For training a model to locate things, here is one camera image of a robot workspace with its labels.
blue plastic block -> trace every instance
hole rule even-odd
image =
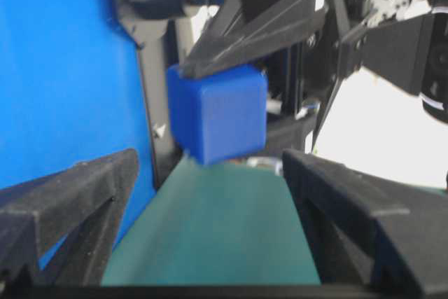
[[[167,71],[174,138],[202,165],[258,151],[266,142],[266,78],[244,65],[202,80]]]

green mat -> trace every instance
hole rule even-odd
[[[113,252],[104,286],[319,284],[285,181],[183,159]]]

